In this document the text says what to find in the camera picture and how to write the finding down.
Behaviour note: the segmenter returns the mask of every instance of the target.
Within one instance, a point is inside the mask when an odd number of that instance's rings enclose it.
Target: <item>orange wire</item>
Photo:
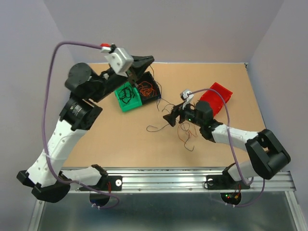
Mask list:
[[[138,85],[138,91],[141,93],[141,95],[143,95],[144,97],[150,97],[150,95],[152,94],[152,96],[156,95],[156,91],[153,88],[153,85],[147,81],[143,81]]]
[[[111,193],[111,183],[108,182],[108,183],[107,183],[107,186],[108,186],[108,192]]]
[[[239,187],[240,187],[240,190],[239,190],[239,193],[237,194],[237,196],[239,196],[240,193],[241,193],[241,185],[240,184],[239,184]]]

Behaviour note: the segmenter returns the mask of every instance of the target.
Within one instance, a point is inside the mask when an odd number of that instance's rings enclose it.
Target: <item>screw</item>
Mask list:
[[[122,185],[122,181],[121,180],[116,180],[115,181],[115,184],[117,187],[121,186]]]

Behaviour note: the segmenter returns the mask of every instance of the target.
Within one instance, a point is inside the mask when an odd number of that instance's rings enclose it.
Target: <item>cable tie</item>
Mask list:
[[[49,158],[50,160],[66,160],[66,158],[56,158],[56,157],[52,157],[50,155],[47,155],[45,152],[42,153],[42,155],[44,155],[45,157]]]

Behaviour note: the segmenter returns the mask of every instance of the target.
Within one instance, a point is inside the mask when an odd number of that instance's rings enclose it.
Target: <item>black bracket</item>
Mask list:
[[[245,185],[242,181],[234,181],[228,174],[228,170],[234,164],[226,167],[221,175],[208,175],[206,182],[203,184],[204,188],[208,190],[236,190],[240,185],[241,189],[250,189],[250,186]]]

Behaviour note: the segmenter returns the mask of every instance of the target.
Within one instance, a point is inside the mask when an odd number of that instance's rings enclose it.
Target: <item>glass panel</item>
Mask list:
[[[258,193],[242,193],[242,204]],[[91,208],[89,194],[72,193],[46,204],[40,231],[292,231],[284,192],[265,192],[252,206],[232,208],[213,201],[218,193],[120,194],[113,209]]]

